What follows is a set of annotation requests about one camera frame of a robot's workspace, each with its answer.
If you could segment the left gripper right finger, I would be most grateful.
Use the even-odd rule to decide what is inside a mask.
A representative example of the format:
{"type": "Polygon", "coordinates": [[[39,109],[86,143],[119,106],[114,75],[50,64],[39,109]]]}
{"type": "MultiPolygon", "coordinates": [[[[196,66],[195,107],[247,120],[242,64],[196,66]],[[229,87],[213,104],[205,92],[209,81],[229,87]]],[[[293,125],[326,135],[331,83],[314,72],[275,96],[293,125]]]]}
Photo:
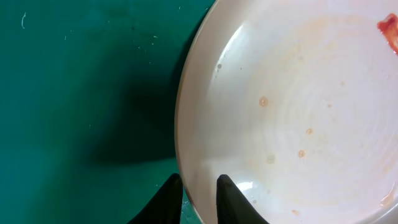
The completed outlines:
{"type": "Polygon", "coordinates": [[[269,224],[226,174],[216,182],[216,210],[218,224],[269,224]]]}

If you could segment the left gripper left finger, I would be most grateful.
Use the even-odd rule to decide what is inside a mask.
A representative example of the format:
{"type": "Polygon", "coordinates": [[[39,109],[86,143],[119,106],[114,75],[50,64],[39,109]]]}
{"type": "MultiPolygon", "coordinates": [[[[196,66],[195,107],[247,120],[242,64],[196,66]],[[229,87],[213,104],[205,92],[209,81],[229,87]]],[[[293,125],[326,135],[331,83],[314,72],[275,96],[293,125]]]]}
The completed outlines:
{"type": "Polygon", "coordinates": [[[179,224],[183,200],[183,184],[173,173],[147,205],[127,224],[179,224]]]}

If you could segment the white plate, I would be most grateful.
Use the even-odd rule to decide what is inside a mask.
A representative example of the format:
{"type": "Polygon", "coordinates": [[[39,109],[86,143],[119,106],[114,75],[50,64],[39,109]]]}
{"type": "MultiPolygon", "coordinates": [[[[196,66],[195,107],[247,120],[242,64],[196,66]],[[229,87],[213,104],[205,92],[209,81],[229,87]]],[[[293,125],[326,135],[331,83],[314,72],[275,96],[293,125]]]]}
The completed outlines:
{"type": "Polygon", "coordinates": [[[216,1],[183,69],[178,166],[203,223],[226,174],[269,223],[397,222],[396,0],[216,1]]]}

